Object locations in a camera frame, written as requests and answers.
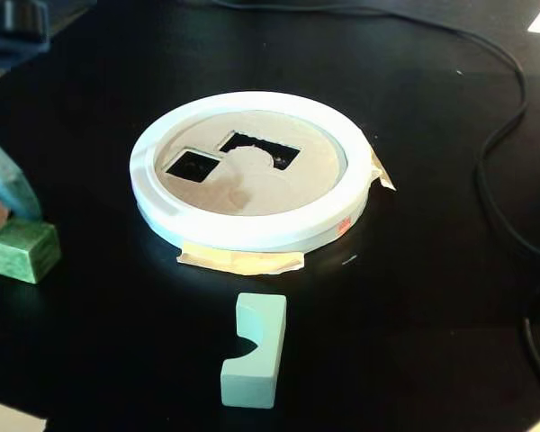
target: puzzle piece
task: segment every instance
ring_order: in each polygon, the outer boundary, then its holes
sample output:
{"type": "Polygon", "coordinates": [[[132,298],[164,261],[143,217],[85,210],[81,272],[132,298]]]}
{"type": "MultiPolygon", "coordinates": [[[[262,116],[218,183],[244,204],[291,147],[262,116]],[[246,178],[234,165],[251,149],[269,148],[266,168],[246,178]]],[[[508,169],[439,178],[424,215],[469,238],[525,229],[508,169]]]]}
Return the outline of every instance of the puzzle piece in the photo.
{"type": "Polygon", "coordinates": [[[286,297],[241,293],[236,302],[236,332],[257,348],[224,360],[222,403],[230,407],[272,408],[286,329],[286,297]]]}

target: wooden block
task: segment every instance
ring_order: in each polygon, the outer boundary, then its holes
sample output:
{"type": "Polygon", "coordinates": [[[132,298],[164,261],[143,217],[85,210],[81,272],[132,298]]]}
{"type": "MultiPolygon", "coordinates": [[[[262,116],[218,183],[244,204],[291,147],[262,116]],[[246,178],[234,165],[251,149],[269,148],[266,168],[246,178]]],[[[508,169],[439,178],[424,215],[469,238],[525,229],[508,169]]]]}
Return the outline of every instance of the wooden block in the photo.
{"type": "Polygon", "coordinates": [[[54,225],[13,218],[0,229],[0,275],[36,284],[60,257],[54,225]]]}
{"type": "Polygon", "coordinates": [[[285,329],[286,297],[251,293],[238,296],[236,331],[258,347],[247,355],[224,361],[220,373],[224,405],[274,406],[285,329]]]}

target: shaped hole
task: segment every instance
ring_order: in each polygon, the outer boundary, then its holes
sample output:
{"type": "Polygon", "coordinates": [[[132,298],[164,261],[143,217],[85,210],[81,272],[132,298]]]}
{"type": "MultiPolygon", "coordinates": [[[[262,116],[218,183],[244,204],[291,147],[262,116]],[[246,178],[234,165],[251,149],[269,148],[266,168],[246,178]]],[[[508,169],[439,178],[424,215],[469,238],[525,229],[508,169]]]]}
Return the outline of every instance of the shaped hole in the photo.
{"type": "Polygon", "coordinates": [[[213,157],[186,150],[166,172],[172,176],[201,183],[219,163],[220,161],[213,157]]]}
{"type": "Polygon", "coordinates": [[[274,168],[285,170],[296,158],[300,151],[294,147],[288,147],[283,144],[266,141],[265,139],[252,138],[248,135],[234,132],[230,139],[220,147],[220,151],[228,153],[238,147],[258,147],[259,149],[269,153],[274,160],[274,168]]]}

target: black tabletop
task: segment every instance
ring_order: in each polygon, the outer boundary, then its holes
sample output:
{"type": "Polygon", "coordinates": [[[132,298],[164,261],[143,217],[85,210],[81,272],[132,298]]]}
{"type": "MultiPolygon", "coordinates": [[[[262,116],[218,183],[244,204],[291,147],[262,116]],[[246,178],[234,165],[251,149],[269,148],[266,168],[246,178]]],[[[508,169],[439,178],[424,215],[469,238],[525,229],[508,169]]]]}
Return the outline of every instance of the black tabletop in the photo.
{"type": "MultiPolygon", "coordinates": [[[[540,0],[373,3],[480,32],[522,62],[530,108],[488,173],[540,244],[540,35],[526,31],[540,0]]],[[[0,144],[64,255],[37,286],[0,276],[0,402],[52,431],[526,430],[540,386],[517,323],[540,262],[492,232],[472,180],[517,103],[490,53],[408,22],[100,2],[0,80],[0,144]],[[340,110],[398,192],[374,184],[358,223],[296,272],[178,265],[137,210],[132,146],[181,104],[249,89],[340,110]],[[243,292],[288,299],[271,410],[221,405],[221,362],[250,349],[235,336],[243,292]]]]}

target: cable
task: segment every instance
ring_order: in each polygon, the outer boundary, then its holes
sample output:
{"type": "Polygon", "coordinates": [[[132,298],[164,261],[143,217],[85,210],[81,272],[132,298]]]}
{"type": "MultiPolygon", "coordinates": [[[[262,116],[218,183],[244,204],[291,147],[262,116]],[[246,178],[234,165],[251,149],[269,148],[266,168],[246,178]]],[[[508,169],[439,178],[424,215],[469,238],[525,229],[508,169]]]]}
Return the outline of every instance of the cable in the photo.
{"type": "Polygon", "coordinates": [[[483,49],[486,49],[493,54],[497,59],[501,60],[505,65],[510,66],[517,78],[517,83],[520,90],[520,102],[514,113],[498,127],[483,143],[474,169],[474,181],[479,197],[481,207],[489,220],[490,224],[499,226],[523,249],[540,257],[540,247],[528,241],[520,234],[506,215],[500,209],[488,184],[486,176],[485,162],[488,155],[500,144],[502,139],[511,133],[521,122],[527,109],[527,81],[524,70],[518,60],[506,49],[502,48],[498,43],[490,40],[478,33],[467,31],[455,27],[450,24],[429,20],[409,13],[397,12],[382,9],[375,6],[367,6],[364,4],[348,3],[348,4],[320,4],[312,6],[290,5],[290,4],[239,4],[226,0],[211,0],[213,4],[221,7],[235,9],[239,11],[267,11],[277,13],[323,13],[323,14],[349,14],[359,16],[379,16],[391,17],[400,19],[410,23],[422,24],[427,27],[457,34],[460,37],[467,39],[483,49]]]}
{"type": "MultiPolygon", "coordinates": [[[[502,140],[508,136],[522,121],[524,114],[527,110],[527,81],[524,74],[524,70],[518,60],[506,49],[502,48],[498,43],[490,40],[478,33],[460,29],[452,25],[429,20],[427,18],[421,18],[416,15],[408,13],[390,11],[379,7],[371,7],[363,4],[322,4],[314,6],[298,6],[298,5],[285,5],[285,4],[238,4],[228,2],[226,0],[211,0],[215,5],[221,7],[227,7],[240,11],[268,11],[268,12],[285,12],[285,13],[324,13],[324,14],[349,14],[359,16],[378,16],[378,17],[391,17],[400,19],[409,23],[422,24],[430,28],[434,28],[440,31],[456,34],[462,38],[467,39],[477,45],[480,45],[483,49],[487,50],[490,54],[494,55],[498,60],[509,66],[516,75],[519,91],[520,101],[517,109],[512,115],[504,121],[504,123],[494,130],[482,143],[478,158],[476,160],[476,166],[474,169],[474,182],[476,184],[476,192],[481,204],[481,207],[488,219],[490,225],[493,228],[501,227],[506,234],[513,239],[524,250],[531,253],[536,257],[540,257],[540,247],[534,245],[528,241],[522,234],[520,234],[512,223],[508,220],[506,215],[497,205],[494,197],[492,196],[491,189],[488,184],[488,178],[486,176],[485,162],[488,155],[502,142],[502,140]]],[[[540,354],[536,349],[536,343],[532,336],[532,327],[530,324],[530,312],[535,302],[540,299],[540,287],[536,289],[531,298],[526,302],[525,310],[522,317],[522,329],[524,339],[526,341],[526,349],[530,354],[530,357],[534,363],[535,370],[540,378],[540,354]]]]}
{"type": "Polygon", "coordinates": [[[536,343],[534,341],[534,337],[532,336],[532,326],[530,324],[530,313],[536,303],[539,301],[540,286],[532,293],[532,295],[526,302],[526,306],[522,315],[522,335],[526,343],[526,350],[530,355],[530,359],[534,364],[535,371],[540,378],[540,353],[538,353],[538,349],[536,348],[536,343]]]}

